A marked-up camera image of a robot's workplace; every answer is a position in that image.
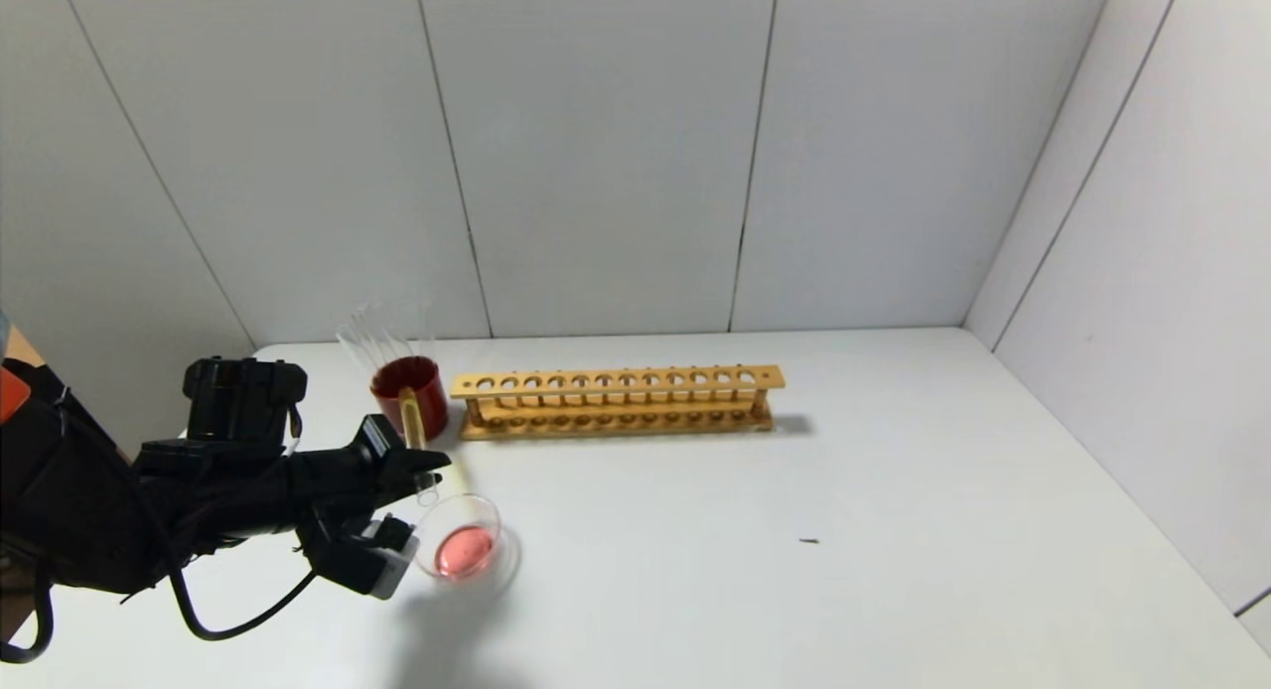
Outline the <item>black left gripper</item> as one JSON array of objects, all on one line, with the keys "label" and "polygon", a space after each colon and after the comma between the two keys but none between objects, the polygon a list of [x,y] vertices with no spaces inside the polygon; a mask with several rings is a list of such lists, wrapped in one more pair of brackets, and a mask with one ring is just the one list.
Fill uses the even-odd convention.
[{"label": "black left gripper", "polygon": [[441,472],[449,467],[445,451],[405,447],[385,416],[371,414],[341,447],[300,451],[286,460],[283,506],[381,508],[407,495],[436,502]]}]

